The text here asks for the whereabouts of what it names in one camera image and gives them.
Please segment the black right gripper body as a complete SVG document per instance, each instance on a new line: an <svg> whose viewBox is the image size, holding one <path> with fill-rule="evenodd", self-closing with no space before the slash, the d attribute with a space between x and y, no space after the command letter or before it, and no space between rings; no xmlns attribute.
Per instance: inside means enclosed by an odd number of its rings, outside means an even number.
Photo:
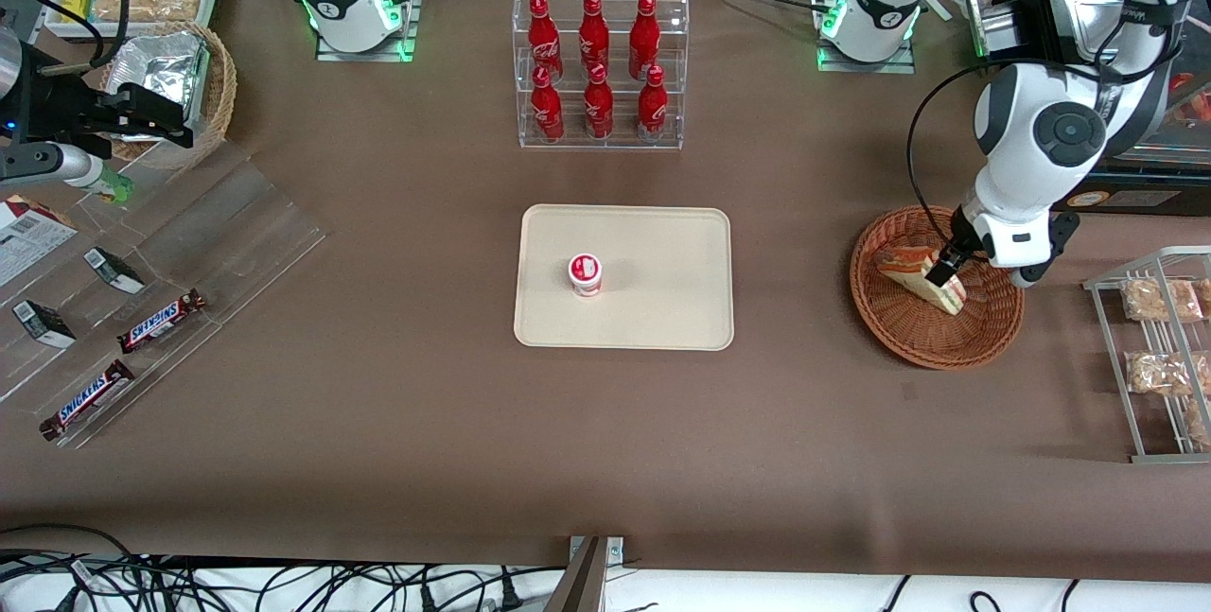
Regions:
<svg viewBox="0 0 1211 612"><path fill-rule="evenodd" d="M105 104L108 96L92 88L78 74L48 78L40 65L57 61L44 52L25 52L17 81L17 135L54 138L115 128L117 113Z"/></svg>

